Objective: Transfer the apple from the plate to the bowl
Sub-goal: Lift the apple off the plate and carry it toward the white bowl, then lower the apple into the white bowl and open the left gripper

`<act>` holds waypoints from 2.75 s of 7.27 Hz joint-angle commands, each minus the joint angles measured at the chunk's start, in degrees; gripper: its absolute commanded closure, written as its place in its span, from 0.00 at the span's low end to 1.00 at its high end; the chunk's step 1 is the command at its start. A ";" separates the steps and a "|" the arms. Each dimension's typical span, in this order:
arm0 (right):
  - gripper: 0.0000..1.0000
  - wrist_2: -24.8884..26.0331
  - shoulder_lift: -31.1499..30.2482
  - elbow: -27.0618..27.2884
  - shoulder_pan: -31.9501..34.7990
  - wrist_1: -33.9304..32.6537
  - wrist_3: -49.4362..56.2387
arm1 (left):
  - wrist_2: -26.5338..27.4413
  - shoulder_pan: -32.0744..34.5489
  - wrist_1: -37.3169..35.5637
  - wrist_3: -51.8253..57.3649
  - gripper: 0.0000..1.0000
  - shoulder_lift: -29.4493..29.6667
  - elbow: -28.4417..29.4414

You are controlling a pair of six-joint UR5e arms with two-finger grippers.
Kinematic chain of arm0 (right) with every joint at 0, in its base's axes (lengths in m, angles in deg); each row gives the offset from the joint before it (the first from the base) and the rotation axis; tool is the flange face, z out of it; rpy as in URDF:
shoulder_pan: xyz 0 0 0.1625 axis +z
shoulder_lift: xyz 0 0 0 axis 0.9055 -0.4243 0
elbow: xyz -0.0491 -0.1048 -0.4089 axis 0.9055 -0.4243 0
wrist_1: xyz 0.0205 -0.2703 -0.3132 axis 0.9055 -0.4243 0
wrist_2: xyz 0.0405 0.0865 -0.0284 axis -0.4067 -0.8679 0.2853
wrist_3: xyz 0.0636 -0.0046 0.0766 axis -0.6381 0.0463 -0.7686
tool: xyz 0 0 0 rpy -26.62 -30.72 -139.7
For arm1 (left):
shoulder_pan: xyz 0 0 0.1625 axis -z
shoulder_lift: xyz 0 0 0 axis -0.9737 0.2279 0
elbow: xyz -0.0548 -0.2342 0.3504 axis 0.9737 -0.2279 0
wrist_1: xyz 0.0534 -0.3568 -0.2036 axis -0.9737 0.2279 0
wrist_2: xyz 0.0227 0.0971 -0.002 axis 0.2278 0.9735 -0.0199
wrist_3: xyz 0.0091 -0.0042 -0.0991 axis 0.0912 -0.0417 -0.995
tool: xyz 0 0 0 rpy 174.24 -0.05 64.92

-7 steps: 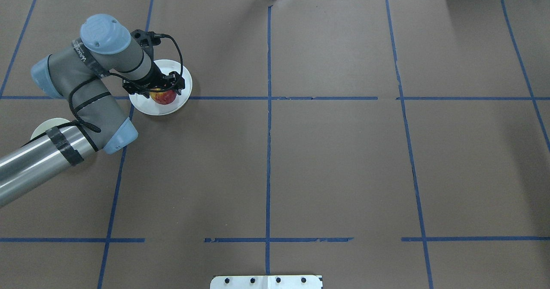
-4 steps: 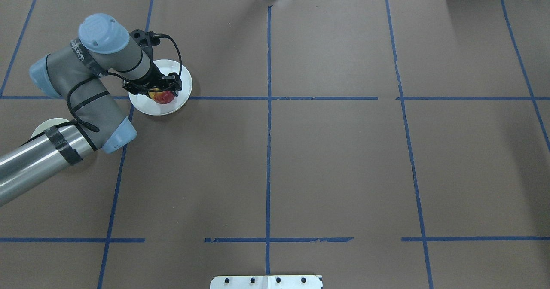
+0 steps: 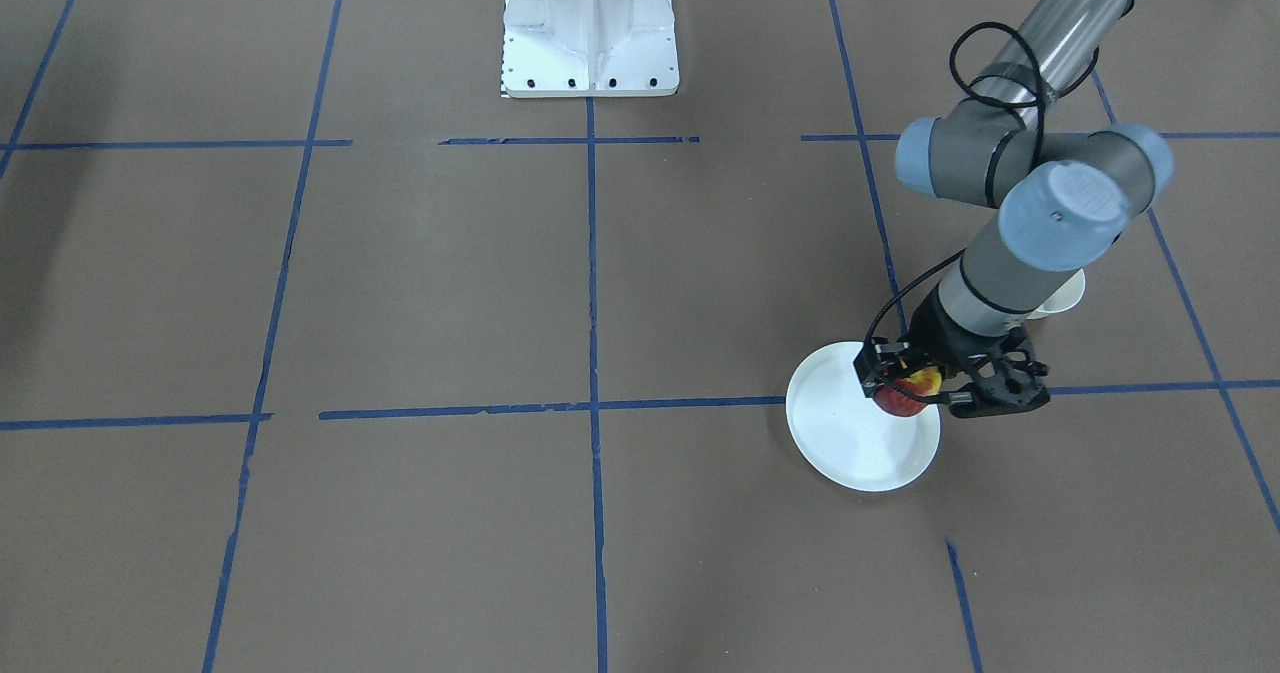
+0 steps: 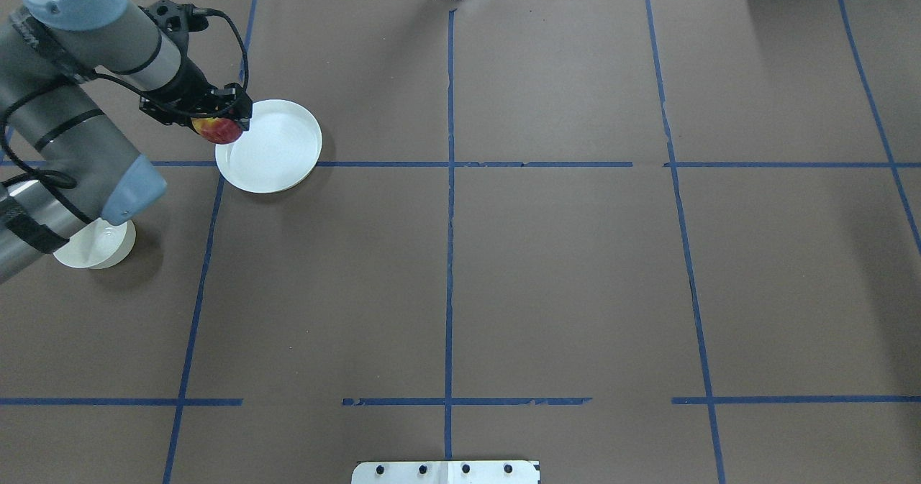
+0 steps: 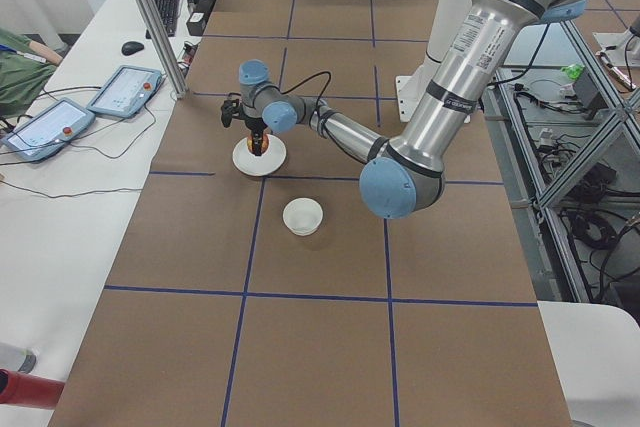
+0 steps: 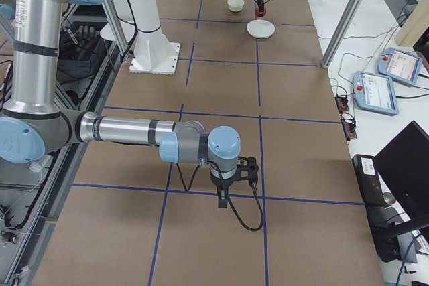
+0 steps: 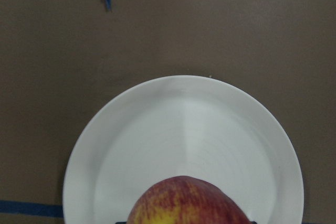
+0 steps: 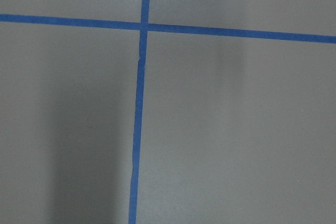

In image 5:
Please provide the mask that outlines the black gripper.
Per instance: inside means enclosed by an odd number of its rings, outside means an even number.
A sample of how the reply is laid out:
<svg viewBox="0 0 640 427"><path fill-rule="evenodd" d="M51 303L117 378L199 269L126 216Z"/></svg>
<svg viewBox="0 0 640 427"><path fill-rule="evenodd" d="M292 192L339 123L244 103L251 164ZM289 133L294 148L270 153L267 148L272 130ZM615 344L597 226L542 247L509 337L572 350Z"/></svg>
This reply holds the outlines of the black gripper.
<svg viewBox="0 0 640 427"><path fill-rule="evenodd" d="M246 120L246 126L251 132L251 152L254 156L258 156L258 154L263 154L264 152L264 130L266 129L266 124L259 118L251 118L249 117Z"/></svg>

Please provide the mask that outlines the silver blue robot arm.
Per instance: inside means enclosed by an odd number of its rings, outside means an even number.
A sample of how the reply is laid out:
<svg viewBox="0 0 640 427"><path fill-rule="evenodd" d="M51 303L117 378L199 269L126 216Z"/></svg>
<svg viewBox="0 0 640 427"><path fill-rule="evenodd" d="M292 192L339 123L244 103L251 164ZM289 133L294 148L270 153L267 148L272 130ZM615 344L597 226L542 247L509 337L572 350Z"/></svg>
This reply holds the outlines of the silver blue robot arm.
<svg viewBox="0 0 640 427"><path fill-rule="evenodd" d="M262 153L264 131L306 124L363 163L359 190L381 218L404 218L434 204L445 188L443 155L520 31L580 16L587 0L470 0L466 17L426 84L403 132L386 138L331 109L319 97L282 92L268 67L254 59L239 67L240 97L222 115L244 121L249 150Z"/></svg>

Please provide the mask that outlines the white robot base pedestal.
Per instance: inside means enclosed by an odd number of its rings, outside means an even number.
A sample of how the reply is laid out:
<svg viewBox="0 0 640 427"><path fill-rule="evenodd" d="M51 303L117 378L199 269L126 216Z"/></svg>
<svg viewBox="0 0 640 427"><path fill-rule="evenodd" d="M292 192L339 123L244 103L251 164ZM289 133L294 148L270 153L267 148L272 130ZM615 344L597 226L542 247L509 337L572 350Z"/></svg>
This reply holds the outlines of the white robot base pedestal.
<svg viewBox="0 0 640 427"><path fill-rule="evenodd" d="M423 63L411 76L396 77L396 94L401 122L408 122L411 119L436 70L444 64L444 56L470 8L471 0L438 0Z"/></svg>

